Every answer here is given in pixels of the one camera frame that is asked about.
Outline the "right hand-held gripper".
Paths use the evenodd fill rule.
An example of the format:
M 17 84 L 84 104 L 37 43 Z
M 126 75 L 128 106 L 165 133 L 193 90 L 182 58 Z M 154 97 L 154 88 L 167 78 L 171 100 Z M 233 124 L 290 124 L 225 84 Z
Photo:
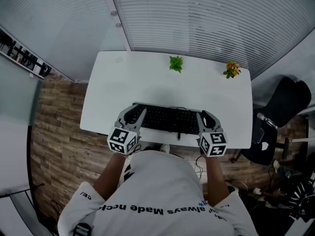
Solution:
M 221 132 L 221 123 L 218 118 L 208 111 L 202 110 L 196 114 L 200 138 L 197 139 L 201 154 L 205 157 L 224 156 L 227 149 L 227 137 Z

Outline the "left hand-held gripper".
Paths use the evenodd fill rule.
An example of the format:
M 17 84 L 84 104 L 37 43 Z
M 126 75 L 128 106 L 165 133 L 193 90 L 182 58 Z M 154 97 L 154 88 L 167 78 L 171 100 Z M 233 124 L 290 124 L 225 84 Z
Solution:
M 130 155 L 140 139 L 140 128 L 145 118 L 147 109 L 143 109 L 133 127 L 126 124 L 125 115 L 132 111 L 135 105 L 122 110 L 110 129 L 107 137 L 109 149 L 119 155 Z

